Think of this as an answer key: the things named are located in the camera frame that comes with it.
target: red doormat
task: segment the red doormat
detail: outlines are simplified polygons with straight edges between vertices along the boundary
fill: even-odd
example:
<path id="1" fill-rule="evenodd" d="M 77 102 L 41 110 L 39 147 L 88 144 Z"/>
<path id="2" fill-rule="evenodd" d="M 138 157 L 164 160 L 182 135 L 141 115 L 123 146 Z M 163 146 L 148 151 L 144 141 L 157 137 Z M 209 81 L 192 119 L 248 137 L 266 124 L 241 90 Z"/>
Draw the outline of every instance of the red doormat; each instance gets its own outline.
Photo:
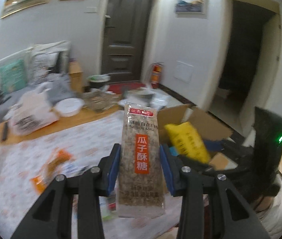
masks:
<path id="1" fill-rule="evenodd" d="M 140 82 L 123 82 L 123 83 L 110 84 L 108 91 L 114 92 L 116 94 L 122 94 L 122 92 L 125 89 L 135 90 L 140 87 L 145 87 L 145 84 Z"/>

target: door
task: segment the door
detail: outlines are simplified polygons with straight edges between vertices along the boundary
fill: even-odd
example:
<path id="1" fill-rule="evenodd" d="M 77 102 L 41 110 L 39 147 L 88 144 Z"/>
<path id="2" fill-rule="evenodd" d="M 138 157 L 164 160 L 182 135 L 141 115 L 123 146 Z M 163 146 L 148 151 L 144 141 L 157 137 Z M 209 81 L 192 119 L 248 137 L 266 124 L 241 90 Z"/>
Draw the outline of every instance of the door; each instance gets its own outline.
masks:
<path id="1" fill-rule="evenodd" d="M 140 80 L 152 0 L 109 0 L 102 74 L 111 82 Z"/>
<path id="2" fill-rule="evenodd" d="M 265 107 L 266 101 L 270 95 L 277 73 L 280 46 L 280 17 L 276 14 L 263 26 L 261 50 L 256 73 L 239 114 L 239 120 L 245 137 L 248 136 L 252 130 L 254 123 L 254 107 Z"/>

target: red fire extinguisher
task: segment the red fire extinguisher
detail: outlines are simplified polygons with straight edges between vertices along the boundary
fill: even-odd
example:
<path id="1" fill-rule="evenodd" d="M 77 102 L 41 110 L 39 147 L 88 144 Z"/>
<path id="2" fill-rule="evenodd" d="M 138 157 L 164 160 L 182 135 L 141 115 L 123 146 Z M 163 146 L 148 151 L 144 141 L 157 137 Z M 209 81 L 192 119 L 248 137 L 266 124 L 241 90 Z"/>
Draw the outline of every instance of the red fire extinguisher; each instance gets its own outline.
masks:
<path id="1" fill-rule="evenodd" d="M 162 69 L 163 69 L 162 62 L 158 62 L 152 65 L 151 85 L 153 89 L 157 89 L 159 87 Z"/>

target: teal pillow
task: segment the teal pillow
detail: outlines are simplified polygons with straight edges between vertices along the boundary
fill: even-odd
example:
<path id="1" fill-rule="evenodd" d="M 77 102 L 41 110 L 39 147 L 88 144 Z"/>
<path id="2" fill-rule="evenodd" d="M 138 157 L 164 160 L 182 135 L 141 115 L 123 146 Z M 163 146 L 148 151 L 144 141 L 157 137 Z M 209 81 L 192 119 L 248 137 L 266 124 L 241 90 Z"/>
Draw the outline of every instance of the teal pillow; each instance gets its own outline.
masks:
<path id="1" fill-rule="evenodd" d="M 0 67 L 1 90 L 9 94 L 27 86 L 27 77 L 23 60 Z"/>

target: white round lid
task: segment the white round lid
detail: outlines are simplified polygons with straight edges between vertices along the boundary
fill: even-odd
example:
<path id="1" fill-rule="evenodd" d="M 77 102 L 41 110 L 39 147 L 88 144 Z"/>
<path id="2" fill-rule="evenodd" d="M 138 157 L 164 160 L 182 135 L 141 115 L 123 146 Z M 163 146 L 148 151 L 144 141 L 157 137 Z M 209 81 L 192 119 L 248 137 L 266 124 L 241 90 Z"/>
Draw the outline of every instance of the white round lid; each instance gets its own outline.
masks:
<path id="1" fill-rule="evenodd" d="M 78 98 L 70 98 L 60 101 L 56 104 L 55 109 L 61 114 L 70 114 L 78 111 L 84 105 L 84 101 Z"/>

